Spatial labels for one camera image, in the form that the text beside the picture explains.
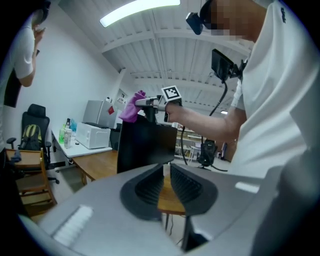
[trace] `wooden desk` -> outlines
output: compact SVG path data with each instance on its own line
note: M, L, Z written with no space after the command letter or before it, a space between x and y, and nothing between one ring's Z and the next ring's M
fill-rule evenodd
M73 162L81 170L82 182L87 183L86 176L92 181L110 177L117 174L118 152L103 153L74 157ZM172 186L170 175L165 176L164 185L159 195L158 209L162 213L185 215L184 206L179 201Z

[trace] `white t-shirt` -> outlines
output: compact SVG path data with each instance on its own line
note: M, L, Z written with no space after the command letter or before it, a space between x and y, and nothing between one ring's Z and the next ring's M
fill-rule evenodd
M35 49L35 36L31 20L30 17L19 30L0 70L0 152L5 148L2 123L8 79L13 70L18 79L27 77L33 71L32 56Z
M264 178L306 150L290 111L319 77L320 54L308 31L286 5L270 4L231 104L247 121L229 173Z

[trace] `paper sign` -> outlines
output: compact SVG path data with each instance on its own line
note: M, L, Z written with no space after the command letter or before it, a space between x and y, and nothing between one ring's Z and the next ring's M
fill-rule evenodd
M112 115L115 112L114 107L111 106L108 110L109 115Z

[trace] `hand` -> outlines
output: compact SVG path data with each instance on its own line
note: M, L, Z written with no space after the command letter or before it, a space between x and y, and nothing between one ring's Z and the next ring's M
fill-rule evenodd
M165 107L165 111L169 114L169 122L178 123L178 118L181 117L181 114L183 112L183 107L173 104L173 103L168 103Z
M38 44L39 44L40 41L42 40L42 38L43 38L43 36L44 36L44 33L45 33L45 30L46 30L46 28L37 30L37 27L38 27L38 26L36 26L36 27L33 29L33 34L34 34L34 47L37 47L37 46L38 46Z

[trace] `floor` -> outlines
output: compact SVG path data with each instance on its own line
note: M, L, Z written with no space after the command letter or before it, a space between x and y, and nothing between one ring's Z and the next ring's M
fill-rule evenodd
M184 161L180 159L175 159L172 163L184 164ZM198 167L200 164L196 161L193 161L191 163L188 163L188 165ZM219 169L227 170L229 168L229 165L230 163L227 161L222 161L217 158L214 159L214 166ZM215 170L213 167L208 167L208 169L210 169L213 172L219 172ZM62 203L64 200L72 196L74 193L76 193L79 189L83 187L80 172L76 167L63 169L59 173L56 173L54 170L49 170L48 176L56 177L60 181L60 184L56 184L54 182L50 183L53 195L58 204ZM42 217L43 215L40 215L33 217L32 219L34 222L37 223ZM166 214L162 215L162 224L163 229L165 229ZM172 238L173 242L178 244L179 246L181 246L183 242L182 238L184 229L185 217L170 214L166 233L168 234L168 236Z

